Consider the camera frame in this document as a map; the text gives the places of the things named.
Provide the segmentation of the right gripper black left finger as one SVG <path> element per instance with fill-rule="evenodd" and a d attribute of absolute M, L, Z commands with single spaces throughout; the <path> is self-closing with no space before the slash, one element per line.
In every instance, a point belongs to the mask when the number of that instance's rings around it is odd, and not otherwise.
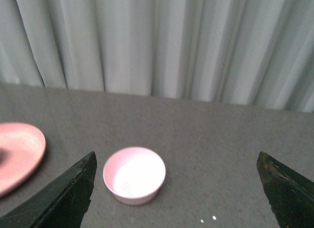
<path fill-rule="evenodd" d="M 0 219 L 2 228 L 79 228 L 94 188 L 96 155 L 90 152 L 37 194 Z"/>

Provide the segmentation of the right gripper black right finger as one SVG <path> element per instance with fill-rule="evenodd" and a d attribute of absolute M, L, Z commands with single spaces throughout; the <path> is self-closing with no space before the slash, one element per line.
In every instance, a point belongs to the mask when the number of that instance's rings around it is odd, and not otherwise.
<path fill-rule="evenodd" d="M 314 183 L 260 152 L 257 170 L 271 210 L 281 228 L 314 226 Z"/>

